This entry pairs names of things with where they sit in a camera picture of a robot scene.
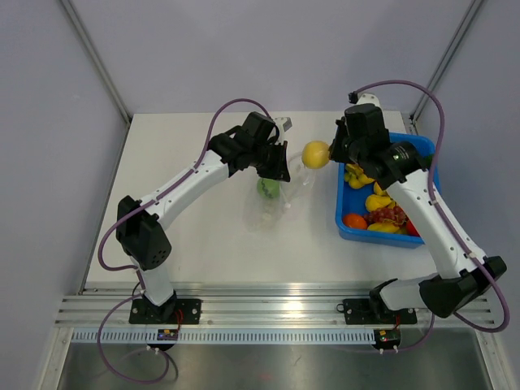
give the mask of metal floor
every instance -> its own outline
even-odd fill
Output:
[[[417,340],[418,330],[403,331],[403,345]],[[163,371],[162,358],[151,353],[124,354],[134,344],[106,344],[114,366],[126,375],[151,379]],[[359,353],[368,346],[329,345],[196,345],[170,349],[178,367],[158,384],[127,383],[106,372],[95,344],[71,344],[60,390],[114,389],[490,389],[475,334],[469,330],[438,329],[413,352],[379,356]]]

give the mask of yellow ball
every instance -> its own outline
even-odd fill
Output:
[[[301,153],[301,161],[309,169],[323,168],[330,161],[328,158],[328,145],[323,141],[311,141]]]

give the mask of orange fruit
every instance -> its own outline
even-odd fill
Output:
[[[368,228],[366,220],[359,214],[347,214],[343,217],[342,220],[345,226],[352,229],[366,230],[366,228]]]

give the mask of green fruit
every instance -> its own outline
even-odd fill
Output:
[[[276,199],[280,196],[280,182],[271,179],[259,179],[257,191],[262,197]]]

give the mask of white wall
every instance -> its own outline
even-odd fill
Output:
[[[125,130],[56,1],[3,0],[0,37],[0,387],[27,390]]]
[[[74,0],[132,112],[343,110],[370,82],[427,83],[470,0]],[[420,94],[381,89],[411,111]]]
[[[520,371],[520,2],[487,2],[437,93],[446,110],[440,175],[447,203],[489,255],[508,266],[500,286],[512,309],[502,334]],[[435,107],[420,132],[436,138]]]

